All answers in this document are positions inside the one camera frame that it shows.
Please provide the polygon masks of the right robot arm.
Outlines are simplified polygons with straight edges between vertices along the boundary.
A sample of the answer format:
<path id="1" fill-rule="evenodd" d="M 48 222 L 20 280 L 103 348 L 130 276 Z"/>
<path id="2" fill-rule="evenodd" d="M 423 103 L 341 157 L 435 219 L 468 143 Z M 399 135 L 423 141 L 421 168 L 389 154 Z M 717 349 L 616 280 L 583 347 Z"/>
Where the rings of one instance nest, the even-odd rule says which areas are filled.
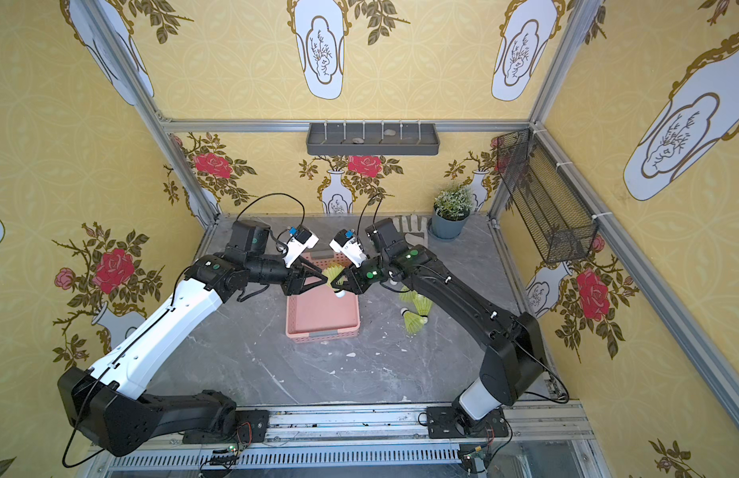
<path id="1" fill-rule="evenodd" d="M 465 432 L 502 406 L 512 406 L 548 372 L 544 341 L 537 319 L 515 315 L 457 278 L 427 247 L 409 244 L 391 219 L 366 229 L 376 255 L 365 253 L 358 235 L 340 230 L 331 248 L 352 265 L 332 279 L 339 291 L 361 295 L 375 284 L 401 283 L 439 306 L 484 351 L 477 378 L 452 403 L 452 425 Z"/>

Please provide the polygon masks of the pink plastic storage basket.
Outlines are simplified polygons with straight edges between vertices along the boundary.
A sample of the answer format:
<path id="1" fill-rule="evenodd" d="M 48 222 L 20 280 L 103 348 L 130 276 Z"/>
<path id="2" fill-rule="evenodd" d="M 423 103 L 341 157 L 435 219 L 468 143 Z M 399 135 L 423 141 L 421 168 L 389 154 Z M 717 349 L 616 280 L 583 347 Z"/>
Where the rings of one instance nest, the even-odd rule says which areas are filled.
<path id="1" fill-rule="evenodd" d="M 361 326 L 355 294 L 338 298 L 328 285 L 287 298 L 285 335 L 295 343 L 356 337 Z"/>

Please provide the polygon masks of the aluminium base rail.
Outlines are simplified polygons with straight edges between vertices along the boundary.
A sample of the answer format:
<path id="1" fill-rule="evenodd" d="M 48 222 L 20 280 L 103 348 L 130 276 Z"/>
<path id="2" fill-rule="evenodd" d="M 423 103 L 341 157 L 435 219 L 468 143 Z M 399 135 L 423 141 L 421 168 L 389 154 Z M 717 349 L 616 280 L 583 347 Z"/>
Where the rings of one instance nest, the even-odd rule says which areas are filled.
<path id="1" fill-rule="evenodd" d="M 224 437 L 182 432 L 83 465 L 81 477 L 349 466 L 447 465 L 475 477 L 608 477 L 580 402 L 499 408 L 466 426 L 446 402 L 253 406 Z"/>

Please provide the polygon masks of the white grey work glove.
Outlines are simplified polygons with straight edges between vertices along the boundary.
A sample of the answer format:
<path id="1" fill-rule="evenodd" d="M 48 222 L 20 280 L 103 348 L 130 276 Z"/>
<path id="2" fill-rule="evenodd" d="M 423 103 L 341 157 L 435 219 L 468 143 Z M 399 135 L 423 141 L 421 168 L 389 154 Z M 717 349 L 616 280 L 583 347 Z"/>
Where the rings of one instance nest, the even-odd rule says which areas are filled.
<path id="1" fill-rule="evenodd" d="M 393 217 L 395 228 L 411 246 L 428 246 L 428 221 L 428 217 L 418 216 L 416 214 L 397 215 Z"/>

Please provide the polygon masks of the yellow shuttlecock seven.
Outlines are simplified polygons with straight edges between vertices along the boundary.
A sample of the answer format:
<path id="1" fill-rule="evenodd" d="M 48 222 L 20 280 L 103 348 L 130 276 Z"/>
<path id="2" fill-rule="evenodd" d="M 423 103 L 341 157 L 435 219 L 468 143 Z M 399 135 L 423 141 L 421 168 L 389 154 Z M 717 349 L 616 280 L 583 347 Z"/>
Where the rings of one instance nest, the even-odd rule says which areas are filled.
<path id="1" fill-rule="evenodd" d="M 402 309 L 401 316 L 405 323 L 405 330 L 409 336 L 414 336 L 422 331 L 428 322 L 427 316 L 421 316 L 409 309 Z"/>

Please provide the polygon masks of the yellow shuttlecock six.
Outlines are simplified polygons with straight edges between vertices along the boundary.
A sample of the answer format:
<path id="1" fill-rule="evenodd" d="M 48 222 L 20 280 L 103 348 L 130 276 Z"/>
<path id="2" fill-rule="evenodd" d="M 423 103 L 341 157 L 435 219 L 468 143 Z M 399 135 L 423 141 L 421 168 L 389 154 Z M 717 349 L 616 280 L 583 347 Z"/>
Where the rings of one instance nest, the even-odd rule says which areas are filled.
<path id="1" fill-rule="evenodd" d="M 433 307 L 433 302 L 425 296 L 416 294 L 413 297 L 413 306 L 415 307 L 416 313 L 419 316 L 427 318 Z"/>

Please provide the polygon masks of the potted plant blue pot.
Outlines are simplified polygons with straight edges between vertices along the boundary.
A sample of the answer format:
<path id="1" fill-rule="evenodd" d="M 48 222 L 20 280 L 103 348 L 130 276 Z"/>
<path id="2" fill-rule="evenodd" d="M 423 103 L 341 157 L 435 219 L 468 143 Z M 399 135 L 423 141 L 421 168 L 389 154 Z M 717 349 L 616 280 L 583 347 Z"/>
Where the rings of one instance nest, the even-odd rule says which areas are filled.
<path id="1" fill-rule="evenodd" d="M 442 189 L 434 200 L 430 230 L 434 237 L 452 241 L 460 236 L 473 211 L 473 196 L 467 184 L 453 184 Z"/>

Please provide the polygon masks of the grey wall shelf tray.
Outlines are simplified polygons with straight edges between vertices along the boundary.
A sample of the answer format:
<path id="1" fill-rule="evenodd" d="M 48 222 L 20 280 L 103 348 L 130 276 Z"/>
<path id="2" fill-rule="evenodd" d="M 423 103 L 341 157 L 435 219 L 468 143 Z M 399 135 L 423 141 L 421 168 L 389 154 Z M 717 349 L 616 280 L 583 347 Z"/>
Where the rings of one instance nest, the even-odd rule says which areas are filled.
<path id="1" fill-rule="evenodd" d="M 310 123 L 306 147 L 317 155 L 438 155 L 441 140 L 435 123 L 424 121 L 322 121 Z"/>

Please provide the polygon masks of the yellow shuttlecock two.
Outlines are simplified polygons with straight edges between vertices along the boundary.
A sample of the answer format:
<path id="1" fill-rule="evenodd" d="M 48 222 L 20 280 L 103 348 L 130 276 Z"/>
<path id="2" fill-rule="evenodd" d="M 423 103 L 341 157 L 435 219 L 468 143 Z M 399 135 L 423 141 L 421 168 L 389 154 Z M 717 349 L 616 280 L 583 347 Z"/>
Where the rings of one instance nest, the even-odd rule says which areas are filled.
<path id="1" fill-rule="evenodd" d="M 346 292 L 334 286 L 333 282 L 341 276 L 344 269 L 345 267 L 343 265 L 334 263 L 323 270 L 323 275 L 327 278 L 327 285 L 338 298 L 343 298 Z"/>

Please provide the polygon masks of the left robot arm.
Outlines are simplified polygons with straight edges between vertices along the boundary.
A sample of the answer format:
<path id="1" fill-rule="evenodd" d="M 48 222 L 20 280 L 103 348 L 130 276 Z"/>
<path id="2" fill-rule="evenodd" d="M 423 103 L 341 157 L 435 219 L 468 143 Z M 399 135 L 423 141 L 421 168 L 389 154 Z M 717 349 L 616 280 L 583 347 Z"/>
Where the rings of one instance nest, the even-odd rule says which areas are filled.
<path id="1" fill-rule="evenodd" d="M 301 256 L 318 243 L 315 233 L 293 228 L 281 252 L 269 254 L 270 232 L 262 222 L 235 221 L 225 249 L 190 265 L 170 298 L 128 338 L 88 370 L 64 372 L 58 388 L 75 431 L 116 457 L 172 433 L 233 434 L 237 405 L 221 392 L 154 396 L 147 387 L 184 339 L 249 284 L 278 285 L 286 296 L 326 284 L 321 269 Z"/>

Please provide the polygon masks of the yellow shuttlecock three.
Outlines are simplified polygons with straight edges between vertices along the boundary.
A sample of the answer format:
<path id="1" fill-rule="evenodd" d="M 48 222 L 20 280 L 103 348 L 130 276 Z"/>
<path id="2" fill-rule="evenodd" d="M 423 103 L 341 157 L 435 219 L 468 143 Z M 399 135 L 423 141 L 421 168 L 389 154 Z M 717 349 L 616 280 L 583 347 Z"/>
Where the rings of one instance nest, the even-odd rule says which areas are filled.
<path id="1" fill-rule="evenodd" d="M 414 301 L 414 296 L 415 296 L 415 291 L 405 289 L 399 293 L 399 300 L 406 302 L 406 303 L 412 303 Z"/>

